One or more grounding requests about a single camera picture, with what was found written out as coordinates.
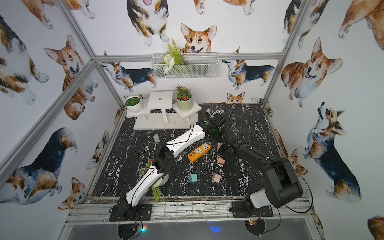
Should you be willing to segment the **orange power strip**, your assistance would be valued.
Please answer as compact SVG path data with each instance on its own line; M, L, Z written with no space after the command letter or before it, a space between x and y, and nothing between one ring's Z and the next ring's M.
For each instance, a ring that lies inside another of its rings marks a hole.
M195 149L193 152L188 154L188 159L191 163L194 163L210 150L211 146L208 143L204 143L200 147Z

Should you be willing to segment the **pink plug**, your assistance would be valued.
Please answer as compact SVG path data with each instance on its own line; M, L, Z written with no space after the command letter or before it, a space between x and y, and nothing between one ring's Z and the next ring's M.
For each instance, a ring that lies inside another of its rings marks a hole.
M217 183L218 184L221 181L221 179L222 179L221 175L213 173L213 175L212 175L212 182L213 183Z

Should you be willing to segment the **teal plug adapter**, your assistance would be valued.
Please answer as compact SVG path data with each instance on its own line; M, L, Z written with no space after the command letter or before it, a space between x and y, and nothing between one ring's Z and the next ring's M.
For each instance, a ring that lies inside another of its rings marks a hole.
M190 174L189 175L189 183L196 183L198 181L198 175L197 174Z

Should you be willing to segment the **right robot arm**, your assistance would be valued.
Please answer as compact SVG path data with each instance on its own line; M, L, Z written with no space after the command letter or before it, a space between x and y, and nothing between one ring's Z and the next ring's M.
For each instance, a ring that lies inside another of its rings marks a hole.
M230 138L221 130L218 140L222 143L218 154L226 161L244 160L261 173L264 188L246 197L239 208L240 213L254 216L255 212L267 206L279 209L303 196L299 175L286 158L276 158L260 150L259 143L249 143L237 137Z

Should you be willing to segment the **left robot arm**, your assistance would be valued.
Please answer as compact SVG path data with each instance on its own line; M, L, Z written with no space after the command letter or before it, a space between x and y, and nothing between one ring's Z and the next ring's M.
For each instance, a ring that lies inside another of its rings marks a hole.
M131 219L137 211L142 198L160 180L168 175L175 167L175 158L190 145L209 136L217 138L226 119L221 114L213 118L199 120L178 138L166 143L158 143L154 152L154 160L142 179L124 196L120 197L117 207L123 218Z

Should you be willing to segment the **green pot red flowers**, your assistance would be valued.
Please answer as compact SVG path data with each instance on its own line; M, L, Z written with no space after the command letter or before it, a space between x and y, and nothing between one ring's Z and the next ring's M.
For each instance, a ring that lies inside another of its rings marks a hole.
M193 96L191 90L185 86L177 85L177 105L182 111L189 111L193 107Z

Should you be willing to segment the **white tiered display stand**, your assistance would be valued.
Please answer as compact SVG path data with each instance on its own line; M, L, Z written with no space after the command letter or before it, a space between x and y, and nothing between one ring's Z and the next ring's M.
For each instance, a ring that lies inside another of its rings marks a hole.
M173 103L173 92L152 92L143 98L143 110L137 114L127 108L126 118L136 118L134 130L187 130L198 121L198 112L202 109L193 100L189 111L182 111Z

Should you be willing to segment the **fern and white flower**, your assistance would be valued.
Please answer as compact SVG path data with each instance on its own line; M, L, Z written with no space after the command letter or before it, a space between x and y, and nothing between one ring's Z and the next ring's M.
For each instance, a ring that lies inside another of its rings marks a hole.
M172 44L168 43L168 51L163 57L163 70L166 75L170 73L174 66L185 64L183 54L183 51L178 48L177 44L172 39Z

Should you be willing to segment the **white pot green top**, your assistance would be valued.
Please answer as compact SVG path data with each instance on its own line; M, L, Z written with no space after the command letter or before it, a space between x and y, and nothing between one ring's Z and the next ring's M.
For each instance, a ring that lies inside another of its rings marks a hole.
M143 110L143 97L141 96L125 96L126 108L134 114L137 114Z

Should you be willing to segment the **flower pot with white bloom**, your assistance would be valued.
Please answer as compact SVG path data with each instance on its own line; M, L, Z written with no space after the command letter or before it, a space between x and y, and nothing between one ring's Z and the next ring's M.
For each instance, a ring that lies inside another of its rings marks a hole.
M140 170L140 177L143 178L148 170L152 168L153 159L150 159ZM152 186L152 194L155 203L158 203L160 198L163 196L162 186L165 185L169 179L170 175L163 175L159 178Z

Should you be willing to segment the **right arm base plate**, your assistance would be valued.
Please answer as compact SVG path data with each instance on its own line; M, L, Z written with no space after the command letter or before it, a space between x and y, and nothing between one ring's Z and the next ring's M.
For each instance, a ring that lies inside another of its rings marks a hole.
M273 217L274 213L270 206L262 208L254 207L249 201L232 202L229 212L233 214L235 219L239 218L263 218Z

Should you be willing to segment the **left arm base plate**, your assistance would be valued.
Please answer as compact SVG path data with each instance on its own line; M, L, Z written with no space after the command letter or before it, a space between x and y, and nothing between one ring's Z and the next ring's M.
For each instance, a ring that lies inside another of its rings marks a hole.
M142 221L149 221L151 219L153 205L141 204L133 209L120 210L118 205L111 208L110 222L123 222L123 221L135 221L136 219Z

